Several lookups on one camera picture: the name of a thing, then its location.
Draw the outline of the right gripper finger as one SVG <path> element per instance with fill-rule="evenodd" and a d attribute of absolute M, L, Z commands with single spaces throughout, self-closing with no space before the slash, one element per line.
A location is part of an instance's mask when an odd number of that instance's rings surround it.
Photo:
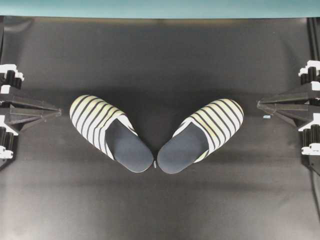
<path fill-rule="evenodd" d="M 296 128 L 303 128 L 314 120 L 313 114 L 315 107 L 313 105 L 302 105 L 302 109 L 278 109 L 277 111 L 264 111 L 265 113 L 277 116 L 285 122 L 293 125 Z"/>
<path fill-rule="evenodd" d="M 308 92 L 282 93 L 259 100 L 257 108 L 265 112 L 300 110 L 312 98 L 313 94 Z"/>

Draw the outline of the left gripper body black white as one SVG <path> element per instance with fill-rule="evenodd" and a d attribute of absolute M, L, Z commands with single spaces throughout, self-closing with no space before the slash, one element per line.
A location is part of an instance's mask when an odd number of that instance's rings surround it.
<path fill-rule="evenodd" d="M 0 158 L 14 157 L 14 140 L 19 135 L 18 130 L 10 126 L 10 110 L 13 105 L 5 99 L 10 90 L 20 90 L 24 76 L 18 71 L 15 64 L 0 65 Z"/>

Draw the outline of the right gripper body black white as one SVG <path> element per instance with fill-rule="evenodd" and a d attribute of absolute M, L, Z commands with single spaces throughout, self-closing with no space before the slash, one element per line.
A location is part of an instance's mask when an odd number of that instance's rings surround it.
<path fill-rule="evenodd" d="M 311 110 L 311 121 L 298 129 L 302 132 L 303 155 L 320 154 L 320 62 L 318 60 L 309 60 L 304 68 L 300 69 L 298 74 L 301 85 L 310 84 L 311 93 L 315 94 L 304 104 L 309 107 L 315 107 Z"/>

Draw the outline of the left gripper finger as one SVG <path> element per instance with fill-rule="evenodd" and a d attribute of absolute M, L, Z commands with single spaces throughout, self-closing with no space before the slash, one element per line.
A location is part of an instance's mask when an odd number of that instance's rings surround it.
<path fill-rule="evenodd" d="M 21 131 L 26 130 L 36 124 L 47 122 L 56 117 L 60 117 L 62 111 L 52 111 L 44 109 L 5 109 L 4 128 L 6 132 L 18 136 Z"/>
<path fill-rule="evenodd" d="M 44 100 L 36 100 L 27 97 L 12 96 L 8 101 L 14 105 L 21 105 L 32 109 L 42 109 L 48 111 L 60 111 L 61 109 Z"/>

